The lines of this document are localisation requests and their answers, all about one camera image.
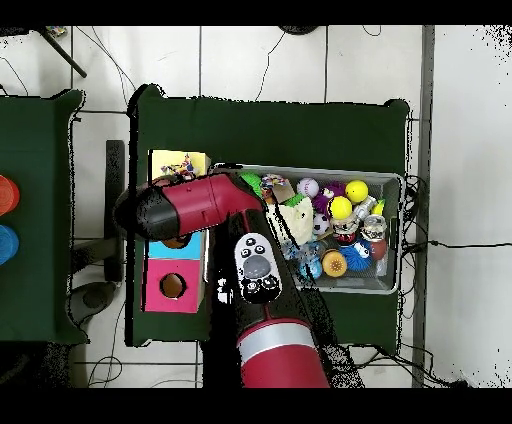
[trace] gray plastic bin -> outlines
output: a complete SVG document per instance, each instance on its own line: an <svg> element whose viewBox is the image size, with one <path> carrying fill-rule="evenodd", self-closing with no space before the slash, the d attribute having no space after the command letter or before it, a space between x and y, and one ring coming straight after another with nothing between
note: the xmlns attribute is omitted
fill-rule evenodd
<svg viewBox="0 0 512 424"><path fill-rule="evenodd" d="M405 196L405 183L398 174L359 171L334 171L327 169L288 168L259 165L240 165L242 169L224 168L222 164L212 167L212 173L218 172L253 172L257 175L279 174L290 180L292 186L305 177L314 178L320 187L330 181L348 183L352 180L362 180L368 185L369 195L376 199L386 199L383 216L386 219L386 239L388 251L380 264L375 261L364 272L347 271L340 278L332 278L325 273L315 281L320 291L364 293L388 295L395 292L400 284L400 263L402 245L402 208ZM304 285L296 275L294 263L288 262L297 286Z"/></svg>

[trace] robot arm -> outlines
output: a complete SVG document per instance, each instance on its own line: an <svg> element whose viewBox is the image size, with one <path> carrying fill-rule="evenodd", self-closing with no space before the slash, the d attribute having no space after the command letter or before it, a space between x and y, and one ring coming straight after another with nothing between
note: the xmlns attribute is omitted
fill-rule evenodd
<svg viewBox="0 0 512 424"><path fill-rule="evenodd" d="M227 225L214 255L236 281L237 347L245 387L329 387L302 300L264 212L265 205L236 174L192 181L166 178L125 192L114 210L125 230L168 240Z"/></svg>

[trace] pink block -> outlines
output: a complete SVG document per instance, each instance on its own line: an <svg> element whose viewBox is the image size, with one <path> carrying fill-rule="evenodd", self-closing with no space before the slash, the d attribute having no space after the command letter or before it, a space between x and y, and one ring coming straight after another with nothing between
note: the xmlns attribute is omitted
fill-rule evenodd
<svg viewBox="0 0 512 424"><path fill-rule="evenodd" d="M200 303L200 265L199 260L193 259L148 259L145 312L196 313ZM186 282L185 292L177 299L160 291L160 281L171 273L181 275Z"/></svg>

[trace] yellow ball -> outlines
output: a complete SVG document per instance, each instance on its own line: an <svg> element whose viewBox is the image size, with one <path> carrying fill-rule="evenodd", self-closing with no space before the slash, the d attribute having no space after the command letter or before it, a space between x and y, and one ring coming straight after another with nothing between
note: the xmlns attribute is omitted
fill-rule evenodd
<svg viewBox="0 0 512 424"><path fill-rule="evenodd" d="M352 213L352 203L346 197L333 197L327 206L329 214L334 219L345 219Z"/></svg>
<svg viewBox="0 0 512 424"><path fill-rule="evenodd" d="M368 186L361 180L354 180L345 187L345 194L352 203L361 203L368 197Z"/></svg>

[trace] green table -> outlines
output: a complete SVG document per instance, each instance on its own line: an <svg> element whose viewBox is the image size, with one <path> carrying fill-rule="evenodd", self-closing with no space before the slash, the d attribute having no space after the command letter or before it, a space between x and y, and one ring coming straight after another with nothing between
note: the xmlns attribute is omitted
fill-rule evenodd
<svg viewBox="0 0 512 424"><path fill-rule="evenodd" d="M149 149L205 152L212 162L405 173L402 100L383 106L291 104L211 98L164 98L142 86L130 101L130 184L147 181ZM135 242L134 274L127 270L126 341L207 340L204 302L197 314L143 313L143 243ZM396 349L398 293L324 294L340 343Z"/></svg>
<svg viewBox="0 0 512 424"><path fill-rule="evenodd" d="M18 254L0 266L0 341L84 343L69 320L70 118L80 91L51 99L0 98L0 174L20 189L18 207L0 217L20 239Z"/></svg>

